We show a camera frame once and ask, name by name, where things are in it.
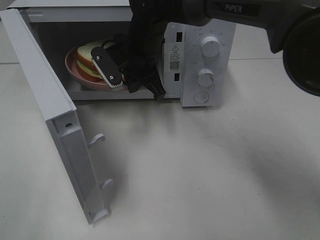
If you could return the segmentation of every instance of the bread slice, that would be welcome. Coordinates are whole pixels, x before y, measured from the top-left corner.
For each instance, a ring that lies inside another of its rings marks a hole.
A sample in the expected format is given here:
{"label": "bread slice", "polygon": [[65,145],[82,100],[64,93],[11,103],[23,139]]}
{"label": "bread slice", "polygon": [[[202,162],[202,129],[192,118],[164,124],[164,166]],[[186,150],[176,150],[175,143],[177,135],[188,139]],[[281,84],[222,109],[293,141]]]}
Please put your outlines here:
{"label": "bread slice", "polygon": [[78,60],[76,61],[76,69],[78,70],[79,74],[83,78],[85,78],[86,80],[88,80],[90,82],[96,83],[96,82],[99,82],[103,79],[102,76],[98,72],[91,70],[90,68],[86,67]]}
{"label": "bread slice", "polygon": [[[92,41],[87,43],[86,45],[80,46],[76,51],[76,59],[79,62],[81,62],[85,67],[91,69],[92,71],[98,72],[92,60],[91,51],[95,47],[100,47],[104,43],[104,41],[106,41],[106,39]],[[106,49],[112,46],[113,44],[114,44],[113,42],[107,43],[104,46],[104,48]]]}

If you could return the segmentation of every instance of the microwave oven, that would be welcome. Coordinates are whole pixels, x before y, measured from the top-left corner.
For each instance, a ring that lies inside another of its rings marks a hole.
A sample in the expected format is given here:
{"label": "microwave oven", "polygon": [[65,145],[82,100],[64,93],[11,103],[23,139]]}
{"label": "microwave oven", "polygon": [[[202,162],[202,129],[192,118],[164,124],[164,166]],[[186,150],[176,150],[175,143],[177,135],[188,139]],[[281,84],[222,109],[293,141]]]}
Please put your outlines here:
{"label": "microwave oven", "polygon": [[[87,88],[71,77],[65,58],[76,46],[126,34],[132,17],[129,2],[16,0],[0,16],[91,224],[110,214],[103,192],[113,180],[98,182],[89,149],[106,137],[85,138],[73,101],[154,97],[143,88],[135,93]],[[203,27],[170,23],[157,65],[165,97],[180,99],[182,107],[219,104],[235,29],[235,23],[216,19]]]}

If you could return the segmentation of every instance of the white floor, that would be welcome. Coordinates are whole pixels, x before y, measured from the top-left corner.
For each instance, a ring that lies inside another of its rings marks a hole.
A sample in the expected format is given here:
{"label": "white floor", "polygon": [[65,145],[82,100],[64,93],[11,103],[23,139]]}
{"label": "white floor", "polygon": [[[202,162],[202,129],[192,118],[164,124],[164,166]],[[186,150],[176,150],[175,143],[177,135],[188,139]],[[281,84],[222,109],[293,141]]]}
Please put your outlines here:
{"label": "white floor", "polygon": [[[91,226],[20,65],[0,64],[0,240],[320,239],[320,99],[267,42],[238,26],[218,109],[78,106],[86,136],[107,137],[98,177],[117,183],[112,216]],[[0,43],[0,63],[17,62],[1,23]]]}

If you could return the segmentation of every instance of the white knob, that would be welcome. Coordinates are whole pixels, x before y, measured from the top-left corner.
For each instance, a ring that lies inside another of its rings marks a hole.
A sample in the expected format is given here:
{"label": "white knob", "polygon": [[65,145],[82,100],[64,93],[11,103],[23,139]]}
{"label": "white knob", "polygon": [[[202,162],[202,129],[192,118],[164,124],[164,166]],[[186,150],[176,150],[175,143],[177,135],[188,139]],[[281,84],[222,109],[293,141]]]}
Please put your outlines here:
{"label": "white knob", "polygon": [[215,75],[210,69],[204,68],[198,72],[197,81],[200,86],[209,87],[214,83]]}
{"label": "white knob", "polygon": [[206,36],[200,46],[202,54],[208,58],[213,58],[220,52],[220,40],[215,36]]}

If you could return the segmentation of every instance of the sticker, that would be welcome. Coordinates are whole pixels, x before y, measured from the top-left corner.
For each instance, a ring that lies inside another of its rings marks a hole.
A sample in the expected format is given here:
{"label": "sticker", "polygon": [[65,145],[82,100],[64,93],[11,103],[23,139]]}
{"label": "sticker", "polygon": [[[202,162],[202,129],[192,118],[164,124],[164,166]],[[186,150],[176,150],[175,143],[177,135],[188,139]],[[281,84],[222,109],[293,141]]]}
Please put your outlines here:
{"label": "sticker", "polygon": [[184,61],[184,43],[176,42],[167,45],[168,72],[179,73]]}

